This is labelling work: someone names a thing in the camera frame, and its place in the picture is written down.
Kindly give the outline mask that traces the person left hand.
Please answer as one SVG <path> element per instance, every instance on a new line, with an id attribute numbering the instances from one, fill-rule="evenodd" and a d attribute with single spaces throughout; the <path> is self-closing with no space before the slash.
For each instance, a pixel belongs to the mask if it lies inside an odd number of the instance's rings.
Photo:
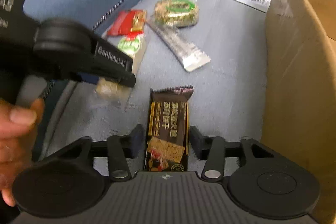
<path id="1" fill-rule="evenodd" d="M 15 178 L 31 165 L 44 109 L 44 100 L 40 98 L 29 108 L 1 100 L 1 195 L 9 206 L 15 205 L 12 191 Z"/>

